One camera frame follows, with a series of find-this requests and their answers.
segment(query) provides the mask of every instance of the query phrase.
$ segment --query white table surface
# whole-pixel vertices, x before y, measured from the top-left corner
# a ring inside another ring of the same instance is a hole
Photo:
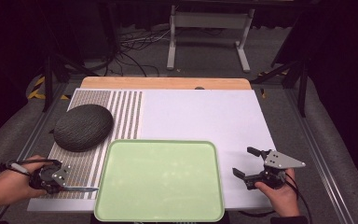
[[[226,210],[270,207],[259,190],[247,190],[232,174],[263,170],[247,147],[275,149],[254,91],[142,90],[139,139],[206,140],[217,149]],[[95,200],[32,199],[28,211],[92,212]]]

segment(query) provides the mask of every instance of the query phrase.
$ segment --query sleeve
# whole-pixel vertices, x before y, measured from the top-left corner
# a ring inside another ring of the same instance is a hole
[[[306,217],[272,217],[271,224],[308,224]]]

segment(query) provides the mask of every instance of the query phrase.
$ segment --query wooden edge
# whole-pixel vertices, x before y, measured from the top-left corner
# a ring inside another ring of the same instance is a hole
[[[83,89],[251,90],[245,78],[85,77]]]

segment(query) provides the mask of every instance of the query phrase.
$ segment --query metal bar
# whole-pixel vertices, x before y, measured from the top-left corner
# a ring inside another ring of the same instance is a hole
[[[268,79],[275,77],[276,75],[279,75],[281,72],[286,71],[289,68],[292,68],[296,63],[298,63],[297,61],[291,62],[291,63],[287,63],[284,65],[281,65],[277,68],[275,68],[274,70],[268,72],[267,74],[265,74],[262,77],[258,77],[256,79],[250,80],[251,84],[260,84],[264,81],[267,81]]]
[[[48,111],[52,101],[53,101],[53,71],[51,70],[51,58],[47,57],[45,59],[45,107],[43,112]]]
[[[305,96],[307,92],[308,67],[306,63],[301,64],[300,86],[298,90],[297,108],[303,118],[305,118]]]
[[[249,10],[249,14],[247,15],[247,18],[245,19],[245,22],[242,24],[242,38],[240,41],[240,44],[237,46],[238,49],[243,49],[245,46],[246,38],[248,37],[249,30],[251,28],[252,20],[255,14],[254,9]]]
[[[176,52],[175,16],[176,16],[176,6],[171,6],[171,16],[170,16],[171,38],[170,38],[170,49],[168,51],[167,70],[173,70],[173,68],[175,67],[175,52]]]
[[[59,83],[56,91],[54,92],[55,97],[52,100],[51,105],[48,107],[48,110],[46,112],[42,112],[39,119],[36,122],[36,125],[34,126],[33,131],[31,132],[30,136],[28,137],[27,142],[25,143],[24,147],[22,148],[22,151],[17,158],[17,161],[23,161],[27,158],[29,158],[32,153],[34,152],[34,148],[36,146],[37,141],[40,138],[40,135],[48,122],[48,119],[50,118],[52,112],[54,111],[55,106],[60,101],[60,98],[63,94],[63,92],[66,89],[67,83]],[[1,206],[0,207],[0,218],[5,214],[8,206]]]
[[[319,175],[324,182],[324,187],[330,197],[330,200],[336,210],[337,216],[339,218],[340,223],[344,224],[354,224],[353,219],[351,217],[351,213],[344,202],[344,199],[339,192],[337,187],[337,183],[335,178],[330,172],[330,169],[327,166],[326,161],[324,160],[324,156],[316,142],[312,130],[310,129],[309,124],[305,118],[302,118],[300,113],[296,107],[296,97],[293,93],[293,90],[285,90],[286,97],[289,100],[290,106],[293,109],[293,112],[296,115],[296,120],[300,125],[303,134],[306,136],[308,145],[310,146],[310,155],[312,156],[313,161],[315,162],[315,166],[318,169]]]
[[[99,77],[97,74],[93,73],[92,71],[90,71],[89,69],[85,68],[84,66],[75,63],[74,61],[72,61],[69,58],[66,58],[65,56],[61,55],[61,54],[54,54],[54,58],[59,60],[60,63],[67,63],[69,65],[71,65],[72,67],[74,67],[77,71],[84,73],[86,76],[88,77]]]
[[[243,25],[248,20],[247,14],[176,12],[174,25],[176,27],[203,27],[240,30],[243,29]],[[250,26],[251,21],[252,19],[248,21],[248,27]]]

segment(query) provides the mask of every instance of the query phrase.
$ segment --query metal frame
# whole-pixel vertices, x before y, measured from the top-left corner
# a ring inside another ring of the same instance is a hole
[[[54,92],[55,97],[51,99],[47,111],[41,113],[39,119],[36,122],[36,125],[34,126],[33,131],[31,132],[31,135],[28,137],[27,142],[25,143],[19,157],[17,158],[17,161],[25,161],[33,154],[34,149],[36,147],[36,143],[39,140],[40,135],[42,134],[42,131],[45,128],[46,123],[48,122],[48,119],[53,113],[55,106],[60,101],[60,98],[63,95],[67,85],[67,83],[58,84],[58,87]],[[8,207],[9,205],[0,207],[0,218],[5,214]]]
[[[315,137],[312,134],[312,130],[310,129],[307,120],[303,118],[296,109],[296,97],[293,93],[293,90],[285,90],[285,93],[286,97],[289,100],[289,104],[293,108],[293,112],[296,115],[296,120],[300,125],[303,134],[307,138],[308,145],[310,147],[310,155],[312,156],[312,159],[315,162],[315,166],[318,169],[319,175],[324,182],[324,187],[327,191],[327,194],[329,195],[330,200],[334,208],[336,209],[336,213],[340,223],[354,224],[354,221],[351,217],[351,213],[338,189],[337,182],[331,174],[326,161],[324,160],[324,156],[318,146],[318,143],[315,140]]]
[[[167,69],[173,70],[176,52],[176,27],[203,27],[203,28],[225,28],[225,29],[242,29],[240,41],[236,41],[236,49],[240,57],[242,70],[245,73],[251,71],[243,47],[246,37],[252,24],[255,14],[254,9],[250,9],[248,14],[224,14],[224,13],[192,13],[176,12],[176,6],[171,7],[171,40],[168,52]]]

